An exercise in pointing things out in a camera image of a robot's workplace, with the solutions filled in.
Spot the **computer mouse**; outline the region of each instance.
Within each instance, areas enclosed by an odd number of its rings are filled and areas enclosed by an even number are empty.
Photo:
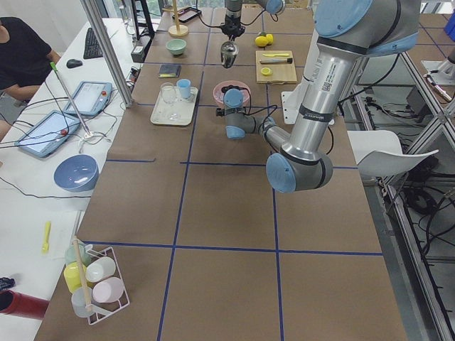
[[[82,65],[82,61],[78,59],[69,59],[69,61],[66,62],[66,67],[68,69],[73,69],[74,67],[78,67]]]

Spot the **wooden cutting board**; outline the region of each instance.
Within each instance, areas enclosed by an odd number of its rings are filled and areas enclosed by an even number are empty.
[[[265,57],[263,54],[270,53],[288,53],[289,57]],[[261,64],[260,60],[276,59],[276,58],[292,58],[292,63],[289,64]],[[261,73],[263,67],[269,67],[272,70],[270,76],[264,76]],[[292,51],[285,50],[257,50],[256,51],[256,82],[269,84],[296,84],[297,74]]]

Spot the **green bowl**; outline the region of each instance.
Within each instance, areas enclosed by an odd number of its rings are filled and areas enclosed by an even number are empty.
[[[166,48],[173,55],[181,55],[186,48],[186,41],[183,39],[172,39],[166,43]]]

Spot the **white table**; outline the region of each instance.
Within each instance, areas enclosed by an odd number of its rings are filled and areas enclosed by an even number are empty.
[[[121,19],[105,19],[105,24],[126,78],[131,67],[139,68],[141,66],[132,62],[130,55],[133,49],[131,36],[126,32]],[[89,24],[86,23],[57,65],[60,76],[64,79],[70,92],[75,91],[83,80],[111,82],[114,88],[116,87],[104,58],[82,59],[88,27]],[[66,62],[72,58],[82,60],[83,66],[74,69],[66,68]],[[46,84],[53,96],[65,96],[63,88],[53,72],[49,74]],[[31,103],[49,98],[52,98],[52,95],[47,87],[42,85]],[[66,101],[60,101],[61,107],[65,103]],[[57,108],[54,101],[37,104],[24,110],[19,119],[35,124],[51,110]],[[89,120],[87,125],[91,131],[107,133],[107,137],[113,140],[124,112],[122,98],[117,91],[113,93],[112,101],[105,111],[112,116],[101,113]],[[17,126],[25,131],[30,129],[25,124],[18,124]],[[83,136],[84,133],[82,127],[77,132],[79,136]],[[22,135],[22,131],[12,128],[6,135],[4,142],[15,141]],[[93,156],[97,160],[100,170],[102,170],[110,145],[111,143],[108,140],[103,139],[95,145],[84,144],[82,152]],[[54,154],[47,158],[35,158],[16,147],[0,148],[0,161],[4,163],[0,167],[0,176],[28,194],[38,196],[90,196],[91,191],[70,193],[60,189],[53,182],[53,172],[58,164],[66,158],[76,155],[79,150],[80,140],[76,136],[71,136]],[[17,189],[0,181],[0,277],[14,278],[16,287],[13,290],[47,300],[51,298],[58,277],[65,265],[64,251],[70,244],[73,230],[83,215],[88,201],[89,198],[38,199],[27,197],[20,194]],[[52,222],[50,248],[47,254],[42,254],[44,224],[48,220]],[[0,315],[1,339],[33,340],[40,323],[39,320]]]

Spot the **black keyboard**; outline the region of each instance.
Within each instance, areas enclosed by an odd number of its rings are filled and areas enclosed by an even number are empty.
[[[95,32],[93,32],[93,28],[89,27],[85,35],[84,59],[100,57],[102,57],[100,44],[95,36]]]

